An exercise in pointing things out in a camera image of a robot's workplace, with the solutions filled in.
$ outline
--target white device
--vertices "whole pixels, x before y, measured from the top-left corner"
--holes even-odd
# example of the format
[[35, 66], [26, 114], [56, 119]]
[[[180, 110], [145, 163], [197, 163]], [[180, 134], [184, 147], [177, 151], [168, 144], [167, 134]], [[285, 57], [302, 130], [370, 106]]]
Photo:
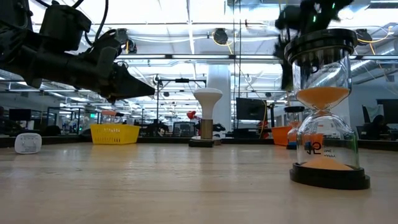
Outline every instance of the white device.
[[214, 105], [221, 99], [223, 92], [215, 88], [201, 88], [193, 92], [193, 95], [201, 105], [201, 118], [213, 119]]
[[15, 152], [19, 154], [34, 154], [42, 148], [42, 137], [36, 133], [19, 134], [15, 139]]

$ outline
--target desk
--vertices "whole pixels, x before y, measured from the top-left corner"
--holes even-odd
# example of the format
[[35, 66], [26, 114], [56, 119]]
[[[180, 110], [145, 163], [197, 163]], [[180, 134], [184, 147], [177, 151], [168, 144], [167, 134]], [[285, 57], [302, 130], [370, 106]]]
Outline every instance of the desk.
[[398, 153], [360, 150], [372, 189], [290, 181], [295, 151], [266, 145], [44, 146], [0, 151], [0, 223], [396, 223]]

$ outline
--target yellow basket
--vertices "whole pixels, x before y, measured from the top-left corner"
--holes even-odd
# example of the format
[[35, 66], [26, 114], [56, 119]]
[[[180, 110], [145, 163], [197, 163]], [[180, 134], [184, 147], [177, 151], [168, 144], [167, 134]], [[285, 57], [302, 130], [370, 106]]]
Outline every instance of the yellow basket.
[[94, 144], [136, 143], [139, 128], [128, 124], [91, 124], [91, 137]]

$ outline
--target hourglass lid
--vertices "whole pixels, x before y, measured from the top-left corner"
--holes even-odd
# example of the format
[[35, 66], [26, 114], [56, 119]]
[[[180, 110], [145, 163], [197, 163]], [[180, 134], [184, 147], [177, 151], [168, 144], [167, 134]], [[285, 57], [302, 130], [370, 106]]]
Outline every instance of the hourglass lid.
[[299, 113], [304, 111], [303, 106], [287, 106], [284, 108], [286, 113]]
[[343, 58], [340, 52], [354, 52], [358, 44], [356, 33], [349, 29], [325, 29], [311, 32], [291, 41], [285, 48], [285, 58], [290, 63], [306, 66], [314, 61], [324, 65]]

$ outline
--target wooden table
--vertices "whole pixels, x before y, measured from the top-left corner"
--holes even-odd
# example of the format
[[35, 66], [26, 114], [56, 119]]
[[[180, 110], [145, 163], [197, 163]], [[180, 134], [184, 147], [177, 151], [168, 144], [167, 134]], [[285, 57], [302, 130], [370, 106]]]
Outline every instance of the wooden table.
[[290, 181], [295, 151], [184, 144], [0, 150], [0, 223], [397, 223], [398, 153], [360, 150], [372, 189]]

